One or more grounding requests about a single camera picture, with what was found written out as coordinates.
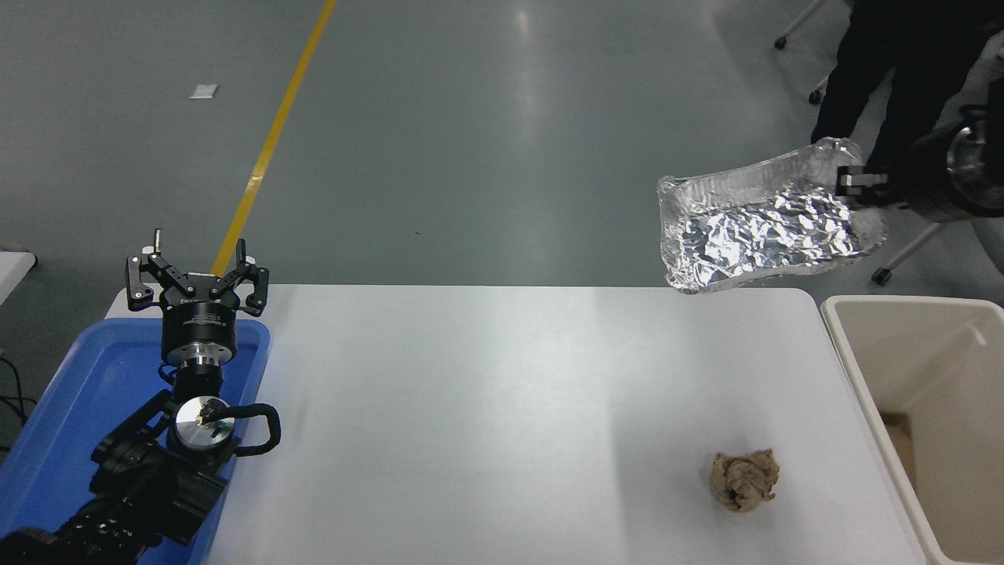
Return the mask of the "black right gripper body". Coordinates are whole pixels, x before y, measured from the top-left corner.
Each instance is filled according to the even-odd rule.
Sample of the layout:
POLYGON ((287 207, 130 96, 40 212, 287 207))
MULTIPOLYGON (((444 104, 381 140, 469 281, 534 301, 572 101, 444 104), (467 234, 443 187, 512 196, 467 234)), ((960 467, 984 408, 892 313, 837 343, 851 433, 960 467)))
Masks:
POLYGON ((950 222, 947 168, 950 133, 929 133, 914 142, 903 157, 890 167, 890 183, 911 211, 933 222, 950 222))

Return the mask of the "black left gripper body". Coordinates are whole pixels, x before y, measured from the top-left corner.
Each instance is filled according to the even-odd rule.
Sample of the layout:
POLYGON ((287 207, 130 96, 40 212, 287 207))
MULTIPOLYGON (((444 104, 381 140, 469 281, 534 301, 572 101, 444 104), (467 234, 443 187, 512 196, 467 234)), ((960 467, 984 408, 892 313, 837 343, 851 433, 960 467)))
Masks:
POLYGON ((222 296, 184 297, 180 292, 161 292, 161 358, 182 361, 193 356, 195 344, 208 344, 220 361, 236 356, 236 318, 239 297, 234 292, 222 296))

